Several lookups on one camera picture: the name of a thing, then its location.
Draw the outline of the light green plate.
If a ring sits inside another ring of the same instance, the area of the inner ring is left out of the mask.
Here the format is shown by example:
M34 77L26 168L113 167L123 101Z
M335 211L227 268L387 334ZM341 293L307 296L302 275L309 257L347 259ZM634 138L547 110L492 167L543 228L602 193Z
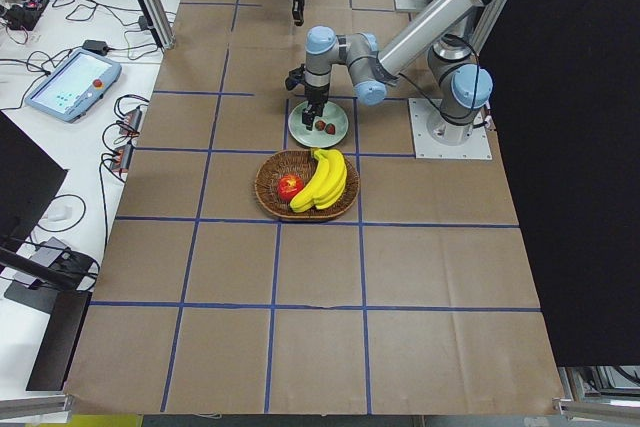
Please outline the light green plate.
M295 141L306 147L329 148L337 145L346 135L349 120L345 111L334 102L327 102L324 106L323 120L325 126L332 123L336 126L336 134L329 135L323 131L306 129L301 120L302 109L308 104L304 101L298 104L288 117L288 130Z

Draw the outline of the brown wicker basket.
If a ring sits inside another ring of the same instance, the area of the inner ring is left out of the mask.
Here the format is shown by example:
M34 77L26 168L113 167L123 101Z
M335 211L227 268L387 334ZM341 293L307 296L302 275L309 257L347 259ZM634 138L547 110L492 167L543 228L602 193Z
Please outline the brown wicker basket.
M260 167L254 182L254 192L262 209L282 221L324 222L334 220L347 212L356 202L360 190L360 178L356 168L346 161L346 188L332 207L318 211L315 207L303 213L295 213L289 203L278 195L282 177L292 174L307 183L316 169L316 160L308 150L283 150L269 157Z

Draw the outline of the red apple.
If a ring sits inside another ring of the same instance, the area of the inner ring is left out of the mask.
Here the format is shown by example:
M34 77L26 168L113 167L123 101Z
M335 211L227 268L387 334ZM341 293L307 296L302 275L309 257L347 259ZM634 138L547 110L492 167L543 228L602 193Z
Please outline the red apple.
M304 187L304 181L299 176L286 174L277 183L277 195L280 200L289 203Z

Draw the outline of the yellow banana bunch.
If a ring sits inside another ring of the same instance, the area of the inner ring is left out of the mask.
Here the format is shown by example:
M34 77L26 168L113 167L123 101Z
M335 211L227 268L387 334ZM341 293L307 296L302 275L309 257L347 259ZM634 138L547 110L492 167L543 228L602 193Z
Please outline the yellow banana bunch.
M311 180L289 202L290 208L301 213L315 207L325 210L333 206L346 188L346 160L338 149L315 149L312 152L317 167Z

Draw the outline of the grey connector box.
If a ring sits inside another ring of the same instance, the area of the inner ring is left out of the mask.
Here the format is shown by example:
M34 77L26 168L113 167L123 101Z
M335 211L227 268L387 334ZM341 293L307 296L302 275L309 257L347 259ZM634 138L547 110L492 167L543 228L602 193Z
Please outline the grey connector box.
M140 125L143 118L143 112L140 107L124 114L119 122L119 131L125 137L137 137L140 132Z
M109 163L109 170L121 178L129 171L132 156L134 153L134 146L131 143L124 144L116 149L116 153L111 158Z

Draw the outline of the black power adapter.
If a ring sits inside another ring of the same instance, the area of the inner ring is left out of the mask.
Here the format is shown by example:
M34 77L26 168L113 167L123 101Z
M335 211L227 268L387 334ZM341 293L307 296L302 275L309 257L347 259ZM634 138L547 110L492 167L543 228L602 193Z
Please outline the black power adapter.
M110 47L106 41L94 39L85 40L82 44L82 48L100 56L106 56L110 50Z

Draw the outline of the blue teach pendant near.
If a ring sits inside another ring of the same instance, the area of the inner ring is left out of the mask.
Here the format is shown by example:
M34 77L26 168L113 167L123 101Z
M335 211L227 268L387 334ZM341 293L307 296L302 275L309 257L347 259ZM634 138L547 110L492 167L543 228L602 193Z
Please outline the blue teach pendant near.
M78 48L28 94L25 103L71 123L84 116L104 96L121 72L119 62Z

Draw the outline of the black monitor screen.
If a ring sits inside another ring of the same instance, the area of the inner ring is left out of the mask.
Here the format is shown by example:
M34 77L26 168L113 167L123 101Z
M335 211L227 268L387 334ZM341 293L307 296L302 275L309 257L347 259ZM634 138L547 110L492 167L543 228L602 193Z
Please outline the black monitor screen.
M17 252L64 183L67 170L1 114L1 246Z

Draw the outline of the black monitor stand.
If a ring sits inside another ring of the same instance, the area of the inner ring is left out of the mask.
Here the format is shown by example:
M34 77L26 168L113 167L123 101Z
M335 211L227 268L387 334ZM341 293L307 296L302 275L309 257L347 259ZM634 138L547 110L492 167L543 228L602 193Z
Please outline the black monitor stand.
M50 238L38 244L29 259L3 247L1 266L32 279L11 280L4 297L49 316L26 389L60 391L78 345L100 264Z

